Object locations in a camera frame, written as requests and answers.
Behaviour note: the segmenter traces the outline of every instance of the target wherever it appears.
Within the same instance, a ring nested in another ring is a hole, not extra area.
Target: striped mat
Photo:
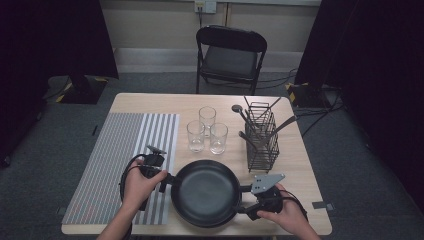
[[[109,223],[121,205],[121,175],[133,156],[151,153],[147,145],[167,152],[162,168],[172,173],[178,123],[177,114],[109,113],[62,223]],[[167,223],[170,189],[158,190],[134,224]]]

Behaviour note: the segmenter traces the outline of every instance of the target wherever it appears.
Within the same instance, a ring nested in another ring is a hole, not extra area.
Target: hand
[[[286,190],[281,184],[275,185],[279,190]],[[284,191],[281,191],[282,197],[290,197]],[[271,220],[280,225],[284,230],[296,235],[301,239],[320,239],[315,230],[309,225],[306,218],[303,216],[297,203],[290,200],[283,200],[283,209],[280,213],[272,213],[267,211],[258,211],[258,216]]]
[[[135,160],[128,169],[137,165],[143,165],[143,160]],[[141,204],[146,200],[155,186],[165,179],[167,171],[163,170],[154,177],[148,179],[140,173],[137,167],[131,169],[127,174],[125,181],[124,199],[122,207],[137,211]]]

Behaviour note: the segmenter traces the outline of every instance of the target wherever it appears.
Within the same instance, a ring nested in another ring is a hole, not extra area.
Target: chair backrest
[[[201,44],[249,52],[266,52],[267,42],[254,31],[229,28],[218,25],[203,27],[196,34],[199,49]]]

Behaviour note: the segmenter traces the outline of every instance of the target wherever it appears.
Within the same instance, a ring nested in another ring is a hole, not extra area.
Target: black wire rack
[[[271,137],[263,146],[257,146],[262,139],[265,139],[276,128],[274,113],[271,110],[274,104],[271,106],[263,102],[251,102],[248,104],[247,117],[251,124],[250,126],[247,123],[245,124],[245,132],[250,141],[255,144],[254,146],[246,141],[249,172],[251,170],[269,172],[280,154],[278,134]]]

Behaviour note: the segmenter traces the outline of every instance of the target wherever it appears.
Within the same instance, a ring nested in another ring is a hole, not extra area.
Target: frying pan
[[[242,192],[234,173],[222,163],[198,160],[184,166],[175,176],[178,184],[171,187],[175,210],[187,222],[212,228],[230,221],[237,213]]]

